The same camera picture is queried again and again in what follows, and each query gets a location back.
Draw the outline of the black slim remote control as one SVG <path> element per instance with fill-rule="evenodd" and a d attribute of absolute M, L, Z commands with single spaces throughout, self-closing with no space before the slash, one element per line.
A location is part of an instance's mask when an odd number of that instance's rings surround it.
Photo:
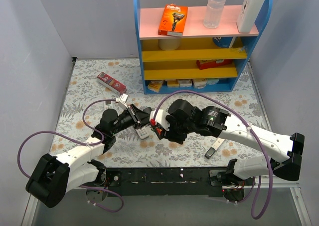
<path fill-rule="evenodd" d="M 159 123 L 155 122 L 155 117 L 157 115 L 157 112 L 158 111 L 152 110 L 152 112 L 150 114 L 150 123 L 149 124 L 151 126 L 151 129 L 154 131 L 154 133 L 157 135 L 157 137 L 161 140 L 161 139 L 163 139 L 166 130 Z M 161 135 L 159 135 L 156 132 L 156 128 L 161 128 L 162 129 Z"/>

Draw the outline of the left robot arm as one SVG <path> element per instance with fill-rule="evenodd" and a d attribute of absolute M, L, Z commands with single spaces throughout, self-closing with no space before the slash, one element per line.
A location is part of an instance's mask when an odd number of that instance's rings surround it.
<path fill-rule="evenodd" d="M 115 109 L 105 110 L 84 145 L 56 156 L 45 154 L 39 159 L 26 184 L 26 191 L 52 208 L 76 187 L 85 184 L 103 186 L 107 181 L 107 169 L 95 158 L 111 149 L 116 142 L 115 134 L 129 127 L 147 125 L 151 111 L 151 107 L 140 110 L 134 104 L 121 114 Z"/>

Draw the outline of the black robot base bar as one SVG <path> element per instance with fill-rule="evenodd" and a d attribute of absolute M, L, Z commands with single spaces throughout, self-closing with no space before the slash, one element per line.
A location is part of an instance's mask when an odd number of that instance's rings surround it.
<path fill-rule="evenodd" d="M 223 197 L 233 189 L 236 200 L 244 198 L 243 188 L 252 178 L 241 180 L 227 175 L 226 167 L 107 168 L 98 181 L 88 186 L 105 187 L 121 196 L 209 196 Z"/>

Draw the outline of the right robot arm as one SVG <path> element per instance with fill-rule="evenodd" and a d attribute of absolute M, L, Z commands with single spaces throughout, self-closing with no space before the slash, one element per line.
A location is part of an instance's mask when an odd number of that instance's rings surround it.
<path fill-rule="evenodd" d="M 189 133 L 196 133 L 235 141 L 266 152 L 264 156 L 230 161 L 225 178 L 232 185 L 270 173 L 287 181 L 299 180 L 305 142 L 304 135 L 300 133 L 281 135 L 246 126 L 226 110 L 215 106 L 199 109 L 182 99 L 174 101 L 161 119 L 161 125 L 166 129 L 164 136 L 170 141 L 181 144 Z"/>

